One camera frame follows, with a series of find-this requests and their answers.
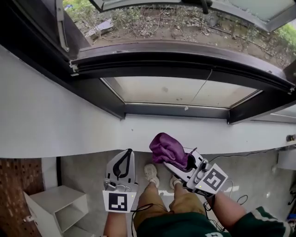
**white stripe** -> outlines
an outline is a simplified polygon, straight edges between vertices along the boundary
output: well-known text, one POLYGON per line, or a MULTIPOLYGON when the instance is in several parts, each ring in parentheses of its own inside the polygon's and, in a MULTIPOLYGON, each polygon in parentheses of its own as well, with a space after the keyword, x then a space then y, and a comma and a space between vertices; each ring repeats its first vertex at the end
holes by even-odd
POLYGON ((252 214, 258 220, 262 220, 262 221, 276 221, 276 222, 282 223, 284 225, 284 227, 285 227, 285 233, 284 233, 284 236, 283 237, 289 237, 290 232, 291 232, 291 228, 290 228, 290 226, 289 226, 289 224, 287 222, 284 222, 284 221, 281 221, 281 220, 278 220, 278 219, 275 219, 275 218, 263 217, 261 215, 261 213, 257 209, 254 210, 254 211, 252 211, 252 214))

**tile floor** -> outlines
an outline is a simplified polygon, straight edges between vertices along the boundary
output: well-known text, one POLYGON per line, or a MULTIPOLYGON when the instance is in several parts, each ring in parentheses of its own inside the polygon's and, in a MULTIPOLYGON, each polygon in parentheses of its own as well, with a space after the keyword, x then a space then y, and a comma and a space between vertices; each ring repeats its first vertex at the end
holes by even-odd
MULTIPOLYGON (((64 156, 61 158, 62 184, 87 194, 89 213, 81 219, 77 225, 97 236, 103 235, 107 213, 104 208, 102 190, 105 167, 120 151, 108 151, 93 154, 64 156)), ((206 155, 204 158, 211 160, 214 155, 206 155)), ((135 152, 136 180, 139 191, 133 205, 136 208, 139 194, 142 193, 147 181, 145 180, 143 167, 152 161, 151 153, 135 152)), ((281 219, 285 219, 291 206, 287 203, 291 199, 289 188, 292 182, 293 171, 277 169, 271 171, 277 162, 277 152, 269 151, 265 154, 251 155, 248 157, 220 157, 215 159, 229 178, 234 182, 231 198, 235 201, 247 194, 248 200, 243 205, 247 211, 258 206, 267 207, 271 213, 281 219)), ((169 187, 171 174, 163 165, 156 165, 160 178, 159 190, 172 192, 169 187)), ((222 187, 225 194, 229 195, 231 182, 228 181, 222 187)), ((172 201, 172 196, 163 196, 166 206, 172 201)), ((127 215, 129 236, 131 214, 127 215)))

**purple cloth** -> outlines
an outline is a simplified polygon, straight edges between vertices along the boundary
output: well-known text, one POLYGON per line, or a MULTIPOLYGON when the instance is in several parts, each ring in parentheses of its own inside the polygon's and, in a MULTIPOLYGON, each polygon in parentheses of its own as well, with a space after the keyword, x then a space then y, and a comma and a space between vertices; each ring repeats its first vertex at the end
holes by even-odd
POLYGON ((149 148, 152 150, 155 163, 166 161, 180 168, 187 167, 189 154, 186 154, 181 143, 170 135, 164 132, 157 134, 150 143, 149 148))

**open window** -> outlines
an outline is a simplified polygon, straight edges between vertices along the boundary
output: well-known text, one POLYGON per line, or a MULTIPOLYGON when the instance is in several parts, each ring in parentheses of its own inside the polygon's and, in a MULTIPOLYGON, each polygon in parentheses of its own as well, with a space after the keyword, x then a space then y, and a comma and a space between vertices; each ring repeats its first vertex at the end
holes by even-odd
POLYGON ((3 46, 121 119, 295 122, 286 113, 296 103, 293 0, 10 0, 4 7, 11 22, 3 46))

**person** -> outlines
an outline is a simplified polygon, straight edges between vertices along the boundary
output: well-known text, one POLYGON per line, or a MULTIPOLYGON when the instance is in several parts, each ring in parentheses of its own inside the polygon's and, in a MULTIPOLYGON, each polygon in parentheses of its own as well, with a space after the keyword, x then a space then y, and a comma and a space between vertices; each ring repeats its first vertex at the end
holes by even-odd
MULTIPOLYGON (((158 194, 160 181, 156 167, 146 165, 144 172, 149 184, 139 198, 138 208, 150 203, 153 206, 135 215, 134 227, 138 237, 288 237, 293 233, 288 223, 273 217, 263 207, 247 213, 222 192, 216 194, 214 202, 211 198, 207 199, 228 232, 218 231, 207 219, 204 206, 196 194, 183 189, 181 181, 174 176, 170 180, 174 201, 168 212, 158 194)), ((104 236, 127 236, 125 213, 108 213, 104 236)))

